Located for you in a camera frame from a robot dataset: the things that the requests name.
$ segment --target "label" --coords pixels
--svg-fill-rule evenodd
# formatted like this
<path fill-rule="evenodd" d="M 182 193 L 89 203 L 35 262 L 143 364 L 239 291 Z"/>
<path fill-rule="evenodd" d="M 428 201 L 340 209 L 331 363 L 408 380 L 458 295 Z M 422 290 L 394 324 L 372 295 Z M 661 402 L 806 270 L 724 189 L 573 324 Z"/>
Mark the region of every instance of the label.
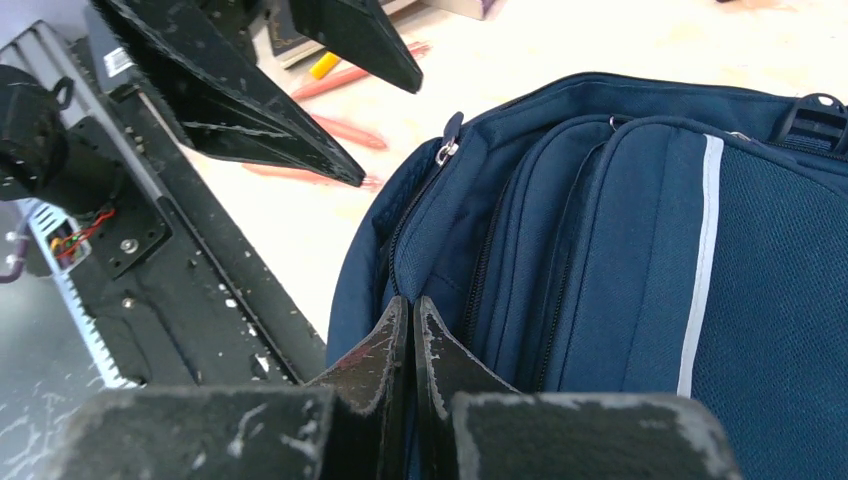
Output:
<path fill-rule="evenodd" d="M 112 78 L 124 70 L 133 66 L 130 56 L 123 48 L 118 47 L 103 57 L 103 63 L 106 64 L 106 74 Z"/>

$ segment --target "zipper pull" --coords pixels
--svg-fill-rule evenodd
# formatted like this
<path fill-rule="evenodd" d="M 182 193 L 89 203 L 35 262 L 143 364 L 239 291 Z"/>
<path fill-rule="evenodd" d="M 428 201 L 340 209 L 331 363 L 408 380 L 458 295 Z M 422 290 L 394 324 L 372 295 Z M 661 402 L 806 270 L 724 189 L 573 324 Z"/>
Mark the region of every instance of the zipper pull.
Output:
<path fill-rule="evenodd" d="M 740 139 L 740 140 L 744 140 L 744 141 L 746 141 L 746 142 L 748 142 L 748 143 L 754 144 L 754 145 L 756 145 L 756 146 L 758 146 L 758 147 L 762 148 L 763 150 L 766 150 L 766 151 L 769 151 L 769 152 L 771 152 L 771 153 L 773 153 L 773 154 L 775 154 L 775 155 L 778 155 L 778 156 L 782 157 L 782 158 L 783 158 L 783 159 L 785 159 L 785 160 L 789 160 L 789 161 L 790 161 L 790 162 L 792 162 L 792 163 L 798 163 L 798 161 L 797 161 L 797 160 L 795 160 L 795 157 L 793 157 L 792 155 L 790 155 L 790 154 L 788 154 L 788 153 L 786 153 L 786 152 L 784 152 L 784 151 L 778 150 L 778 149 L 776 149 L 776 148 L 774 148 L 774 147 L 770 147 L 770 146 L 768 146 L 768 145 L 764 144 L 763 142 L 761 142 L 761 141 L 759 141 L 759 140 L 757 140 L 757 139 L 755 139 L 755 138 L 751 138 L 751 137 L 749 137 L 749 136 L 745 135 L 745 134 L 744 134 L 744 133 L 742 133 L 742 132 L 727 132 L 727 133 L 729 133 L 730 135 L 732 135 L 732 136 L 734 136 L 734 137 L 736 137 L 736 138 L 738 138 L 738 139 Z"/>
<path fill-rule="evenodd" d="M 445 125 L 445 133 L 442 135 L 442 148 L 436 153 L 436 165 L 445 166 L 448 160 L 459 150 L 459 142 L 456 137 L 459 136 L 459 129 L 462 128 L 464 117 L 462 112 L 456 112 Z"/>

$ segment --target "backpack pocket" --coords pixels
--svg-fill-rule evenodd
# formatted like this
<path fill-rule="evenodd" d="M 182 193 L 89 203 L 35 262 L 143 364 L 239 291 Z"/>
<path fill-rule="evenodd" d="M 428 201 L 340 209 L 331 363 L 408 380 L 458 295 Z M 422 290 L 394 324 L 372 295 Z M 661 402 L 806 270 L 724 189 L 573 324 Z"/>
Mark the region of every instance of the backpack pocket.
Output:
<path fill-rule="evenodd" d="M 796 448 L 848 444 L 848 197 L 803 163 L 685 119 L 620 129 L 553 279 L 543 389 L 691 396 L 743 472 L 848 471 Z"/>
<path fill-rule="evenodd" d="M 545 245 L 583 160 L 608 139 L 609 115 L 563 122 L 525 155 L 501 194 L 469 287 L 461 340 L 508 382 Z"/>
<path fill-rule="evenodd" d="M 353 237 L 333 295 L 332 328 L 327 338 L 327 366 L 365 338 L 383 312 L 381 263 L 392 232 L 406 205 L 433 175 L 433 158 L 441 144 L 433 139 L 418 147 L 383 186 Z"/>

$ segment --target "plastic buckle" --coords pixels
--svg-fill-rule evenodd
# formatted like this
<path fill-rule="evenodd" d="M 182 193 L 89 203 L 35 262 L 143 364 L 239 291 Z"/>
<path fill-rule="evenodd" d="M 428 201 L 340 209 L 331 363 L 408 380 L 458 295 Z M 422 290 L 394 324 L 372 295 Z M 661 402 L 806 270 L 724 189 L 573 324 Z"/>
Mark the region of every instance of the plastic buckle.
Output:
<path fill-rule="evenodd" d="M 799 98 L 775 126 L 771 142 L 786 143 L 790 135 L 826 142 L 831 153 L 848 153 L 848 112 L 836 97 L 813 93 Z"/>

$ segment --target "metal bracket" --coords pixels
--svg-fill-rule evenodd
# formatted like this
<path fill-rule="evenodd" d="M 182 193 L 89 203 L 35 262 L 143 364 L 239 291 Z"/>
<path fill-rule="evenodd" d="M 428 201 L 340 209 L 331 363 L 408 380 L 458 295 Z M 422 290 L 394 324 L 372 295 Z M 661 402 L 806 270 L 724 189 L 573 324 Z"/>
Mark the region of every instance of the metal bracket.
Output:
<path fill-rule="evenodd" d="M 120 151 L 97 120 L 85 117 L 70 132 L 85 147 L 100 155 L 121 158 Z M 144 258 L 170 232 L 159 211 L 135 182 L 125 178 L 119 189 L 112 205 L 117 214 L 88 239 L 94 257 L 113 279 Z"/>

